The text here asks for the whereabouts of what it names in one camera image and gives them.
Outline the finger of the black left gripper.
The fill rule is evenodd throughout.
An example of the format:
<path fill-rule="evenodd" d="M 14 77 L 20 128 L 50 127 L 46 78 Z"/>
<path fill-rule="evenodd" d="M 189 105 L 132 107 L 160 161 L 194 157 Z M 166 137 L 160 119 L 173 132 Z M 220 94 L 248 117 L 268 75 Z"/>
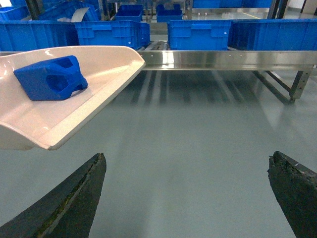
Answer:
<path fill-rule="evenodd" d="M 97 153 L 44 197 L 0 228 L 2 238 L 87 238 L 106 174 Z"/>

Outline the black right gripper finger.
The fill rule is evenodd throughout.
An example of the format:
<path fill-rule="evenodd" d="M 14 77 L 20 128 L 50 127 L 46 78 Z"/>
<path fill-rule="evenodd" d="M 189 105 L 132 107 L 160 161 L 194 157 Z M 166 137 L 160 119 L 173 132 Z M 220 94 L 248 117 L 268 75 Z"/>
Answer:
<path fill-rule="evenodd" d="M 317 173 L 280 151 L 269 158 L 268 179 L 295 237 L 317 236 Z"/>

